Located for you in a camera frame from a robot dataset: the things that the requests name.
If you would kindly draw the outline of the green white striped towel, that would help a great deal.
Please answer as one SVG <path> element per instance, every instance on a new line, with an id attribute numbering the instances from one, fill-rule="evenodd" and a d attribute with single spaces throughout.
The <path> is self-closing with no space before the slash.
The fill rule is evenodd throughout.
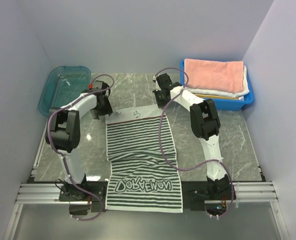
<path id="1" fill-rule="evenodd" d="M 182 213 L 180 176 L 170 167 L 158 143 L 161 109 L 156 105 L 120 109 L 106 118 L 107 160 L 111 175 L 107 210 Z M 177 166 L 177 152 L 166 116 L 162 148 Z"/>

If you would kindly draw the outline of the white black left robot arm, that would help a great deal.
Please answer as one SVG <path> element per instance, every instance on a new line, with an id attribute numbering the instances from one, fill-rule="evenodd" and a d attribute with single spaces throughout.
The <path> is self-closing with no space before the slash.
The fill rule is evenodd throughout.
<path id="1" fill-rule="evenodd" d="M 81 138 L 80 119 L 88 112 L 95 120 L 111 115 L 110 89 L 107 83 L 95 81 L 70 103 L 49 110 L 45 141 L 60 158 L 65 182 L 75 184 L 70 194 L 77 201 L 83 201 L 88 196 L 88 187 L 81 184 L 86 176 L 77 151 Z"/>

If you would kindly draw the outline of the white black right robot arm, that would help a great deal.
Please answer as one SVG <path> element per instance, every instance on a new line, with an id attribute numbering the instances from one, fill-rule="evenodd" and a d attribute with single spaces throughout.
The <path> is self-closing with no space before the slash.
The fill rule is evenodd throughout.
<path id="1" fill-rule="evenodd" d="M 158 143 L 166 163 L 177 171 L 188 172 L 202 165 L 207 166 L 208 195 L 214 200 L 220 199 L 226 189 L 232 186 L 231 176 L 223 164 L 219 147 L 219 129 L 221 123 L 215 103 L 212 99 L 203 99 L 189 92 L 179 82 L 173 83 L 166 73 L 155 75 L 153 82 L 156 84 L 155 94 L 158 107 L 162 108 L 158 126 Z M 166 108 L 176 102 L 190 113 L 191 130 L 200 141 L 205 161 L 191 168 L 178 168 L 170 163 L 162 148 L 161 127 Z"/>

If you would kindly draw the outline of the pink terry towel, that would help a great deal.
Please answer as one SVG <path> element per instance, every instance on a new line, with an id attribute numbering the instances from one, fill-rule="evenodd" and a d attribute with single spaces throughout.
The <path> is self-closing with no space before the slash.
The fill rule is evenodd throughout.
<path id="1" fill-rule="evenodd" d="M 211 61 L 184 59 L 187 87 L 198 90 L 215 90 L 230 94 L 241 93 L 244 86 L 242 61 Z"/>

